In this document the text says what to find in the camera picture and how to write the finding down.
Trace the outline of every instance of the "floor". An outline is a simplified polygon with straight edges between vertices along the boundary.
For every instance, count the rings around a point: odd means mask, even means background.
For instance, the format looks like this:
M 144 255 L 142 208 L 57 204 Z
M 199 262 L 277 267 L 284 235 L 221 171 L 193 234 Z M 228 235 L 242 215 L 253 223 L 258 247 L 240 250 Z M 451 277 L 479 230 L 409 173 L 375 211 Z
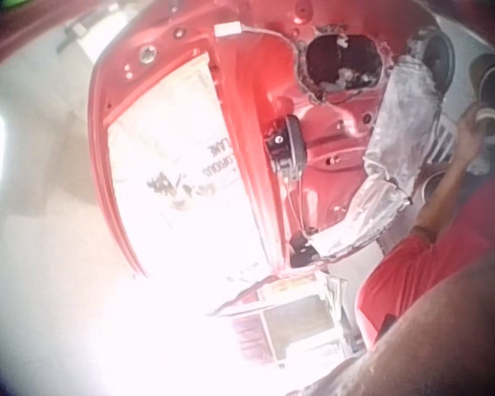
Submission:
M 461 70 L 485 49 L 465 44 L 453 26 L 444 29 L 457 49 L 451 90 L 462 94 L 445 105 L 456 118 L 473 100 Z M 169 337 L 179 339 L 164 316 L 178 302 L 134 279 L 106 227 L 88 161 L 92 65 L 77 46 L 56 56 L 63 38 L 51 31 L 0 66 L 8 130 L 0 186 L 0 378 L 22 396 L 169 394 L 157 367 L 164 379 L 173 376 L 172 366 L 186 367 L 191 344 L 165 346 Z M 352 283 L 348 307 L 380 257 L 371 245 L 337 264 L 333 272 Z M 173 348 L 179 361 L 165 365 L 161 356 Z

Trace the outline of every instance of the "red shirt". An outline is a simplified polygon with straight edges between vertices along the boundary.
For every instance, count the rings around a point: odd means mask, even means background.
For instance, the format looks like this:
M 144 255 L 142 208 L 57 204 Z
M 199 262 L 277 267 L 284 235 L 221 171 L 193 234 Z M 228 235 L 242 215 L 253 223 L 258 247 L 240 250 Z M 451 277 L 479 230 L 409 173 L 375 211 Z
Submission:
M 361 287 L 356 321 L 371 348 L 388 318 L 399 318 L 424 293 L 495 248 L 495 176 L 489 178 L 431 243 L 405 238 Z

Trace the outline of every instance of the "person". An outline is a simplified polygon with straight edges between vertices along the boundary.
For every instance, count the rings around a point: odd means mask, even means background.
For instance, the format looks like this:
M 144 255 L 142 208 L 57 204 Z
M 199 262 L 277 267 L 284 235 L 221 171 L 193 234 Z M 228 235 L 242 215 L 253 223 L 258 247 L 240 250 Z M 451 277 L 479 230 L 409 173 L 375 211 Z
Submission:
M 367 348 L 427 291 L 495 249 L 495 174 L 453 218 L 467 167 L 483 145 L 475 127 L 483 105 L 460 117 L 453 158 L 420 210 L 410 234 L 376 267 L 356 298 L 356 321 Z
M 425 294 L 363 357 L 293 396 L 495 396 L 495 251 Z
M 495 396 L 495 174 L 451 223 L 483 145 L 480 107 L 460 118 L 454 156 L 411 233 L 358 293 L 369 351 L 295 395 Z

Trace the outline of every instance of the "tape roll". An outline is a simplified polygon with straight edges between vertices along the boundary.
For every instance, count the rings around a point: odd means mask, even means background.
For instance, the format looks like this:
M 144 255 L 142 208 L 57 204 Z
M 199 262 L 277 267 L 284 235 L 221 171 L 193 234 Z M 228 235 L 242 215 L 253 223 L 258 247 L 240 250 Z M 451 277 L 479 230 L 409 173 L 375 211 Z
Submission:
M 489 107 L 485 107 L 483 109 L 480 109 L 477 112 L 477 115 L 475 116 L 475 122 L 479 123 L 482 121 L 487 121 L 487 120 L 493 120 L 495 121 L 495 110 Z M 488 134 L 486 132 L 486 139 L 485 142 L 487 145 L 494 145 L 495 144 L 495 132 L 492 132 L 491 134 Z

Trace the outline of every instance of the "hand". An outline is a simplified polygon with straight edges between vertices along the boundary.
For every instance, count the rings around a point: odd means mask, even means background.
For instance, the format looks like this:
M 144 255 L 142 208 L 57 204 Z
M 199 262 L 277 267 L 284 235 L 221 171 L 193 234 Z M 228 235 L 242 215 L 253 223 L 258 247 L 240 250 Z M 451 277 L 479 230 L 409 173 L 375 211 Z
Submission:
M 477 128 L 475 116 L 484 107 L 483 103 L 473 103 L 460 117 L 457 124 L 457 134 L 453 162 L 468 167 L 480 154 L 485 133 Z

